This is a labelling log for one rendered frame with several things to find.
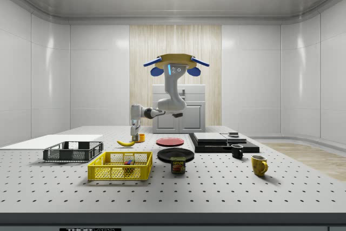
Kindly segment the red plate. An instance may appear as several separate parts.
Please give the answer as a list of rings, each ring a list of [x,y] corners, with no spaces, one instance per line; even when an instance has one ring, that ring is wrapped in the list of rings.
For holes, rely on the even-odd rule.
[[[176,147],[184,144],[184,140],[177,137],[164,137],[156,140],[156,144],[164,147]]]

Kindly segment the black plate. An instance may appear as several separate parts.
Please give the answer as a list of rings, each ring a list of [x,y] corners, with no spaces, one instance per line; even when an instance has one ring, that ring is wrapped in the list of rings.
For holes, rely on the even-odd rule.
[[[160,160],[170,162],[172,157],[185,157],[185,160],[191,161],[194,159],[194,152],[183,148],[168,148],[160,150],[157,156]]]

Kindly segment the yellow basket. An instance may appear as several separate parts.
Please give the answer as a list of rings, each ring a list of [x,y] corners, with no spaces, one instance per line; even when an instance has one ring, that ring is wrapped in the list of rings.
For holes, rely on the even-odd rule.
[[[126,166],[125,160],[135,164]],[[147,180],[152,167],[150,151],[105,151],[88,164],[89,180]]]

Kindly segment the flat-sided can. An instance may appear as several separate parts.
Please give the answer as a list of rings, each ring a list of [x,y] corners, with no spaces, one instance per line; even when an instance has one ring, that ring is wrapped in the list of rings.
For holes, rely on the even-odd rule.
[[[185,162],[186,158],[185,157],[171,157],[170,158],[171,162],[171,172],[173,174],[184,174],[186,167],[185,167]]]

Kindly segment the white cabinet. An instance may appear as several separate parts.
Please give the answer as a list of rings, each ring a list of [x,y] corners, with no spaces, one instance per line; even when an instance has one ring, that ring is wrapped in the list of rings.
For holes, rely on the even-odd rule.
[[[205,85],[179,84],[178,93],[187,107],[183,116],[157,116],[152,120],[154,133],[197,133],[205,131]]]

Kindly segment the dark grey basket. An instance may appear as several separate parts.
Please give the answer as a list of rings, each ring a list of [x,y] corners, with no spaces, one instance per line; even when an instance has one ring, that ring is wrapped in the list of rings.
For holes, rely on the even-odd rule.
[[[88,162],[103,151],[103,142],[64,141],[43,150],[49,162]]]

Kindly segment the black stove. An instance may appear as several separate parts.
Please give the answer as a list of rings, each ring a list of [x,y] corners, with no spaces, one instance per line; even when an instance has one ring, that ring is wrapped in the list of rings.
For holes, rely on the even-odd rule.
[[[196,153],[230,153],[232,145],[242,145],[244,153],[259,153],[259,146],[236,131],[228,133],[190,133]]]

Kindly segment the white board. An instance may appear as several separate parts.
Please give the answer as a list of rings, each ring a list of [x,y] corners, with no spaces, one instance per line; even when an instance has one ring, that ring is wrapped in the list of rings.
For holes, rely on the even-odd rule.
[[[0,149],[45,149],[64,141],[94,141],[100,137],[102,135],[46,135],[1,147]]]

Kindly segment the black mug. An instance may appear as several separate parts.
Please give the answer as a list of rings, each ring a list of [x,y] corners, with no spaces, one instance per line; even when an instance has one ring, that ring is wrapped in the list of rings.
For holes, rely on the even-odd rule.
[[[231,152],[233,158],[236,159],[242,159],[243,157],[243,146],[240,144],[232,144],[231,145]]]

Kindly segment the yellow mug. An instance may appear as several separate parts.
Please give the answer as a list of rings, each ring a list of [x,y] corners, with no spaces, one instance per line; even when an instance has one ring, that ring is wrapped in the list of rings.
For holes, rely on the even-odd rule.
[[[260,155],[251,157],[252,169],[255,175],[264,176],[268,170],[267,158]]]

